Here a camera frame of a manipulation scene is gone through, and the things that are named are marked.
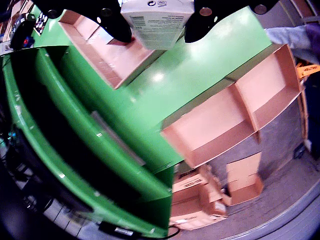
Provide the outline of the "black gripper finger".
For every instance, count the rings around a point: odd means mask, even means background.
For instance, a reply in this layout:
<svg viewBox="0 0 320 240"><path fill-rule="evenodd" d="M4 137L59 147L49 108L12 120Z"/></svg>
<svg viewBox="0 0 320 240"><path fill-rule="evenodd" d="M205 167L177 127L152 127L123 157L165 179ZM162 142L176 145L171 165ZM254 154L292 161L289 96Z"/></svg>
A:
<svg viewBox="0 0 320 240"><path fill-rule="evenodd" d="M51 19L70 10L96 22L109 35L120 42L131 42L132 32L121 15L117 0L43 0L42 12Z"/></svg>
<svg viewBox="0 0 320 240"><path fill-rule="evenodd" d="M185 25L184 41L199 41L219 21L244 7L249 7L255 14L264 15L276 3L276 0L195 0L194 13Z"/></svg>

